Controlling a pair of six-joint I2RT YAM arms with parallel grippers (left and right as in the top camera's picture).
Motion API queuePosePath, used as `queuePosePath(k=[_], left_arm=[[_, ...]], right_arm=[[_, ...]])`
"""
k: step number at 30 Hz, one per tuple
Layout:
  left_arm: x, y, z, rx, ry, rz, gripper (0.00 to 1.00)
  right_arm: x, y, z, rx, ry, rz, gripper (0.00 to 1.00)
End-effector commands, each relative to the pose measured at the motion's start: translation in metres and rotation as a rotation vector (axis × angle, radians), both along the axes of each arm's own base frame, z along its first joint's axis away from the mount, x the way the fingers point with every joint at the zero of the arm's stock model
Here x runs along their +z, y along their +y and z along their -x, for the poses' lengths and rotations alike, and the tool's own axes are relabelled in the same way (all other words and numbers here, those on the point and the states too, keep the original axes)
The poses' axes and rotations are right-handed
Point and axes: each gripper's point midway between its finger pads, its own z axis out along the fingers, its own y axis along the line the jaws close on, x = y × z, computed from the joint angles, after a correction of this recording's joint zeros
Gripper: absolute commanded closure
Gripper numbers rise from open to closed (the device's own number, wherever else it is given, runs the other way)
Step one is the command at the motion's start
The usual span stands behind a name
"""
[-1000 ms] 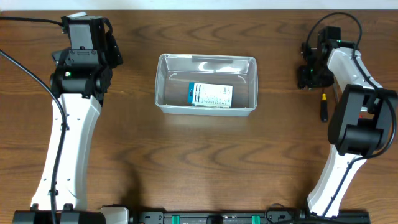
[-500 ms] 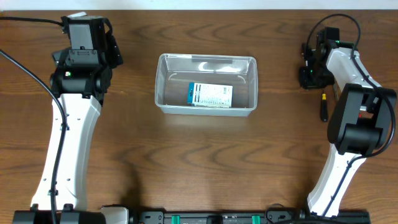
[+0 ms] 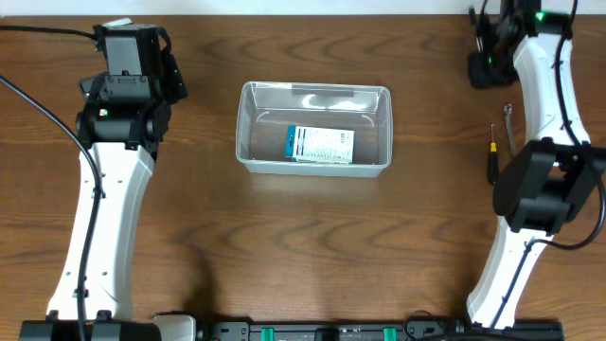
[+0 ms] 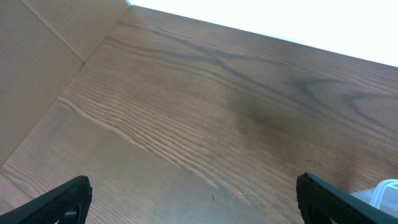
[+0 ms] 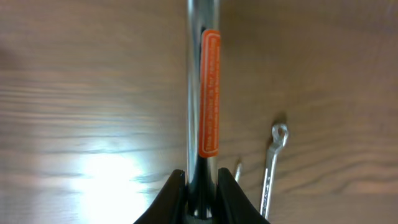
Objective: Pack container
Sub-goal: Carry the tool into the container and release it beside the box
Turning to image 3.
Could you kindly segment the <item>clear plastic container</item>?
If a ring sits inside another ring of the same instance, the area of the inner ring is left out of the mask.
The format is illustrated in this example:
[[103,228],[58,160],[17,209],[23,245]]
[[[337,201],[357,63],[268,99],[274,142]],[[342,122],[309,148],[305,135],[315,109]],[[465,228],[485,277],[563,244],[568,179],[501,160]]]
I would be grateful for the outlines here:
[[[289,126],[355,132],[353,162],[294,162],[285,156]],[[393,115],[384,86],[249,81],[241,90],[236,157],[251,172],[376,177],[392,160]]]

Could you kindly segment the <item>blue white cardboard box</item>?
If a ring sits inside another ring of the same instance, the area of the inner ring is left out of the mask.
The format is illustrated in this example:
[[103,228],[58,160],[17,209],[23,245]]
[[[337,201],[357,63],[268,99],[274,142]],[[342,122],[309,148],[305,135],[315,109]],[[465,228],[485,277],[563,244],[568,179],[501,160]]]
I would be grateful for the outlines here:
[[354,140],[351,130],[289,126],[285,156],[294,162],[351,164]]

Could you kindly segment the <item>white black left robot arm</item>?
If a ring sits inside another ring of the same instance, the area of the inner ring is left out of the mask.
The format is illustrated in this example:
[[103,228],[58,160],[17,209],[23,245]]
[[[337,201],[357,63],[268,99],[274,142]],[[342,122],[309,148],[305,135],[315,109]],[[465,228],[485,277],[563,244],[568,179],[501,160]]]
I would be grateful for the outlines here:
[[106,45],[108,69],[81,81],[85,105],[69,136],[80,148],[80,196],[60,282],[45,319],[22,340],[193,340],[185,313],[133,319],[136,228],[172,104],[187,89],[170,48]]

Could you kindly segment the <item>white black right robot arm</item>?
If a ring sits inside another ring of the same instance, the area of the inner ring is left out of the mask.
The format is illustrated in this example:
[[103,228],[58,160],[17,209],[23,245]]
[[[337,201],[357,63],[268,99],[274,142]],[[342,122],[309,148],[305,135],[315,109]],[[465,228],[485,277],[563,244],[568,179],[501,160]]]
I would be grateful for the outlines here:
[[497,20],[470,13],[477,51],[468,56],[472,87],[522,86],[526,143],[500,169],[490,163],[497,232],[483,273],[467,298],[471,324],[510,329],[517,304],[540,255],[551,246],[573,251],[592,243],[605,213],[588,237],[555,242],[592,192],[605,195],[605,151],[593,146],[577,105],[571,73],[576,13],[553,12],[539,1],[502,0]]

